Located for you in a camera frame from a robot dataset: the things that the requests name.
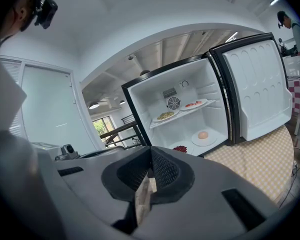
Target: red checkered tablecloth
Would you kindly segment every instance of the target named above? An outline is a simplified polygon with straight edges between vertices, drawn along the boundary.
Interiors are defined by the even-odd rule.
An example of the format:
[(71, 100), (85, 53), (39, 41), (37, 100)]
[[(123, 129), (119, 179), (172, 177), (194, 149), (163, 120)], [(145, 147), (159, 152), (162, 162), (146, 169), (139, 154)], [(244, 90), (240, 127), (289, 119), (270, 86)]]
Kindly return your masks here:
[(287, 80), (292, 94), (292, 112), (300, 114), (300, 77), (288, 77)]

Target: mini fridge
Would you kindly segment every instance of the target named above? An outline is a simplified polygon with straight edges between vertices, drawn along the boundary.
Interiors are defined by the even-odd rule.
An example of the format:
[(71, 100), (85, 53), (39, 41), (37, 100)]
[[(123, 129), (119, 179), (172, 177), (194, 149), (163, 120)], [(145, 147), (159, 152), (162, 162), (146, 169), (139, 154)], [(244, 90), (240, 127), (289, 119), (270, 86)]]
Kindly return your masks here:
[(259, 138), (292, 114), (285, 65), (272, 33), (165, 65), (122, 90), (148, 146), (194, 156)]

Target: refrigerator shelf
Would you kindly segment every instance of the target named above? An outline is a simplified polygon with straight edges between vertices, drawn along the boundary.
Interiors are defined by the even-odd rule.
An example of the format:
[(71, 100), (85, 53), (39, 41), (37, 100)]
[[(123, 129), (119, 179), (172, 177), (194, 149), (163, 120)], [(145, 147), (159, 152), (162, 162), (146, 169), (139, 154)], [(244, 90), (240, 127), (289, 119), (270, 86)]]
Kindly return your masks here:
[(214, 103), (215, 101), (216, 101), (215, 99), (208, 99), (208, 101), (205, 104), (203, 104), (202, 106), (199, 106), (199, 107), (191, 109), (191, 110), (180, 111), (176, 116), (173, 116), (170, 119), (165, 120), (165, 121), (161, 121), (161, 122), (153, 122), (153, 121), (151, 121), (149, 129), (153, 129), (153, 128), (158, 127), (158, 126), (165, 125), (165, 124), (167, 124), (167, 123), (169, 123), (169, 122), (171, 122), (173, 120), (176, 120), (176, 119), (181, 118), (181, 117), (183, 117), (185, 115), (191, 114), (191, 113), (193, 113), (193, 112), (195, 112), (197, 110), (200, 110), (200, 109), (202, 109), (202, 108), (210, 105), (211, 103)]

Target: headset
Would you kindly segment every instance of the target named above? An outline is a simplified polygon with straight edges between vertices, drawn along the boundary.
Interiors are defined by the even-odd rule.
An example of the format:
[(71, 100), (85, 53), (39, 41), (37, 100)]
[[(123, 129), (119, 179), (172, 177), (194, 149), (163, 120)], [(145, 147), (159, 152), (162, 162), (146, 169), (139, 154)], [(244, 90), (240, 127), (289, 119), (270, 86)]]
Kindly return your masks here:
[(34, 10), (29, 19), (24, 23), (21, 31), (25, 31), (35, 17), (35, 26), (41, 25), (45, 30), (50, 26), (56, 11), (58, 10), (58, 5), (54, 0), (34, 0)]

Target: plate of food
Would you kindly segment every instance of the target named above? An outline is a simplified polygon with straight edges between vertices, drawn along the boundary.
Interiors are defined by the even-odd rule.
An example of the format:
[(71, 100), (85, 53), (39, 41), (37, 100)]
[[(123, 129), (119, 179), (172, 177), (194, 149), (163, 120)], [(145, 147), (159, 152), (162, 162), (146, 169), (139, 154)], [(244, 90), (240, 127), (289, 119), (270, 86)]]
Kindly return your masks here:
[(164, 112), (164, 113), (160, 114), (159, 116), (153, 118), (152, 121), (161, 122), (161, 121), (164, 121), (164, 120), (174, 117), (178, 113), (179, 113), (178, 109), (176, 109), (174, 111)]
[(206, 98), (202, 98), (202, 99), (197, 99), (195, 102), (191, 102), (191, 103), (188, 103), (184, 106), (182, 106), (180, 108), (180, 110), (193, 110), (197, 107), (200, 107), (202, 106), (203, 104), (205, 104), (208, 100)]
[(215, 143), (216, 140), (217, 135), (213, 131), (207, 129), (197, 131), (191, 138), (193, 144), (203, 147)]
[(189, 141), (178, 141), (170, 145), (169, 149), (187, 153), (189, 155), (194, 151), (193, 144)]

